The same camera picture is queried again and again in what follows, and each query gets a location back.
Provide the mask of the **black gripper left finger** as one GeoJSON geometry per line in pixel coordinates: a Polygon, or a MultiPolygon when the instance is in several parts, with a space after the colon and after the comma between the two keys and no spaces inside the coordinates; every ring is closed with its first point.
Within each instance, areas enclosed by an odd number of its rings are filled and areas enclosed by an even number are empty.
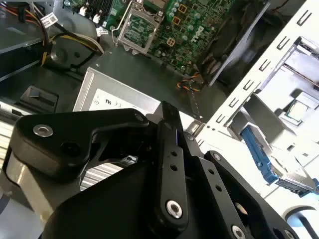
{"type": "Polygon", "coordinates": [[[182,233],[189,221],[178,110],[21,117],[2,171],[45,233],[182,233]]]}

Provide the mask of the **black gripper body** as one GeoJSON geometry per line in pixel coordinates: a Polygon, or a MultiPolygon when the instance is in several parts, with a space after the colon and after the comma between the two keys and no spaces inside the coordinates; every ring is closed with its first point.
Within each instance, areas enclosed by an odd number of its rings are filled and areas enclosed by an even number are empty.
{"type": "Polygon", "coordinates": [[[154,162],[132,165],[62,203],[48,220],[44,239],[217,239],[204,221],[205,202],[186,163],[183,187],[158,184],[154,162]]]}

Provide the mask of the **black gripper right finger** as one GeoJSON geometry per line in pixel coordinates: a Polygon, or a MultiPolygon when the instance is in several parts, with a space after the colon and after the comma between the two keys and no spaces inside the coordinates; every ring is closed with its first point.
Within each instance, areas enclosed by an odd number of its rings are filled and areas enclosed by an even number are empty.
{"type": "Polygon", "coordinates": [[[218,239],[296,239],[297,234],[216,151],[203,154],[189,133],[183,142],[190,171],[204,197],[204,221],[218,239]]]}

